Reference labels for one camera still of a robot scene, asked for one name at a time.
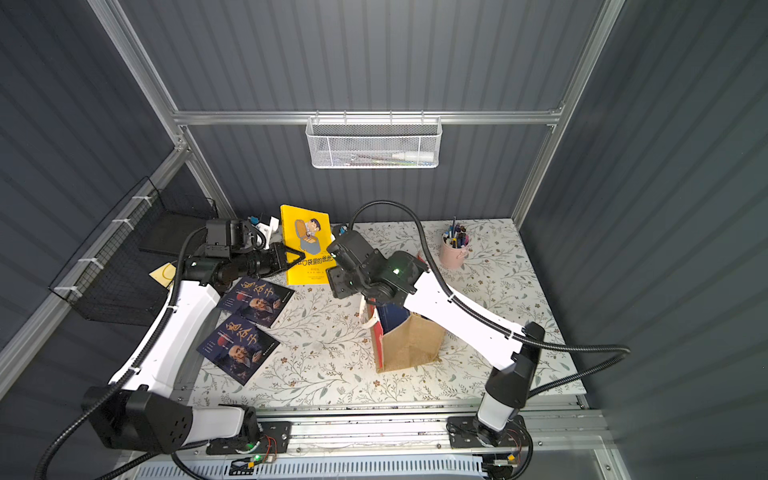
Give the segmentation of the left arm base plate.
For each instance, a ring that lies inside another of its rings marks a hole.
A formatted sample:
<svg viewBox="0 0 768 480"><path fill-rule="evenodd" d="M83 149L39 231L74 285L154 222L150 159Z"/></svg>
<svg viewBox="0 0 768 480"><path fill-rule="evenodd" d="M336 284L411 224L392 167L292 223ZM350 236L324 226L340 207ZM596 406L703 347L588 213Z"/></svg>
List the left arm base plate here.
<svg viewBox="0 0 768 480"><path fill-rule="evenodd" d="M287 421L259 421L255 432L243 431L229 439L212 440L208 455L280 455L288 450L293 424Z"/></svg>

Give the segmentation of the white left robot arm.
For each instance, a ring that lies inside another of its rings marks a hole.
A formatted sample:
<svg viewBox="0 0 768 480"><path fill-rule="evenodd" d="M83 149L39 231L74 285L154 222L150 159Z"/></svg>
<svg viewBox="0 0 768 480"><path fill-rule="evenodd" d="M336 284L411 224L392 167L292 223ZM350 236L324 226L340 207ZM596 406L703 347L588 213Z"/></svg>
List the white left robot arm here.
<svg viewBox="0 0 768 480"><path fill-rule="evenodd" d="M223 293L243 276L268 278L306 257L268 241L248 220L209 220L180 247L171 289L129 360L103 387L90 388L83 415L110 449L171 454L201 442L259 442L251 407L194 408L173 396L185 357Z"/></svg>

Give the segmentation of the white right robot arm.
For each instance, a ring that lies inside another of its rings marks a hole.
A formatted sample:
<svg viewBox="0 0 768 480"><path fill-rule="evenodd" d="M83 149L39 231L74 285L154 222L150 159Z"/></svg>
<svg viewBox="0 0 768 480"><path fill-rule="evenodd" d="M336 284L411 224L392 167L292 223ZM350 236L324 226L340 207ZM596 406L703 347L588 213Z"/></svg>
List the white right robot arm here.
<svg viewBox="0 0 768 480"><path fill-rule="evenodd" d="M403 307L443 327L481 354L492 366L477 422L498 433L525 407L536 373L544 330L506 320L450 287L419 233L422 256L404 251L390 256L373 248L359 232L349 230L331 242L327 252L336 265L327 270L333 295L359 293L374 305Z"/></svg>

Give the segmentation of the blue book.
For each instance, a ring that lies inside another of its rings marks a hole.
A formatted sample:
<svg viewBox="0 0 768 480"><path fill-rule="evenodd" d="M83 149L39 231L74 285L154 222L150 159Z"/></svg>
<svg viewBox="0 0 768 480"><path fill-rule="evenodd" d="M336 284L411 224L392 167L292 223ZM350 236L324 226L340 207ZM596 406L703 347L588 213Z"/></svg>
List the blue book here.
<svg viewBox="0 0 768 480"><path fill-rule="evenodd" d="M377 306L376 311L384 334L398 328L410 317L409 310L393 303Z"/></svg>

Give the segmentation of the yellow cartoon cover book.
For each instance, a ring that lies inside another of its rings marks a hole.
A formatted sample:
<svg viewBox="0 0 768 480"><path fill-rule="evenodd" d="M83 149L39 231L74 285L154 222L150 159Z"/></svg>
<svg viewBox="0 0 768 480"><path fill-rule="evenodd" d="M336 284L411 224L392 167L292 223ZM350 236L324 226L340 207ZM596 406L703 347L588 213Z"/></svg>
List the yellow cartoon cover book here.
<svg viewBox="0 0 768 480"><path fill-rule="evenodd" d="M284 244L304 254L303 260L286 273L287 284L328 285L326 271L336 266L327 248L332 243L330 217L327 213L300 207L280 207Z"/></svg>

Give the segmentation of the burlap canvas bag red panel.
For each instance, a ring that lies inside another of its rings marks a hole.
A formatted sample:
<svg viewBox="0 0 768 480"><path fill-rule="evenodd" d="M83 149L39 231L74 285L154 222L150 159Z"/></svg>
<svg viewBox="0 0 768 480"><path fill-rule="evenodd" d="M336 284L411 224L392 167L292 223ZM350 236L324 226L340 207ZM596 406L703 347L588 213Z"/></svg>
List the burlap canvas bag red panel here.
<svg viewBox="0 0 768 480"><path fill-rule="evenodd" d="M377 373L419 367L438 360L446 334L442 326L410 312L410 317L402 325L384 334L376 307L362 299L359 317L362 328L371 337Z"/></svg>

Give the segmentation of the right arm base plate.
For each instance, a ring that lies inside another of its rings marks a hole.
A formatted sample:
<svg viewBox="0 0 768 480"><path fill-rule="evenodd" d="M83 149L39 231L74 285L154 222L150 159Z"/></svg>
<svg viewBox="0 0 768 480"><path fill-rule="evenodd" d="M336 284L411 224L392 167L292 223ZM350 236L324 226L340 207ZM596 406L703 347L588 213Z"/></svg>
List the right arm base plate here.
<svg viewBox="0 0 768 480"><path fill-rule="evenodd" d="M454 449L507 448L522 450L532 440L521 415L511 417L501 431L482 424L476 416L452 416L446 420L449 442Z"/></svg>

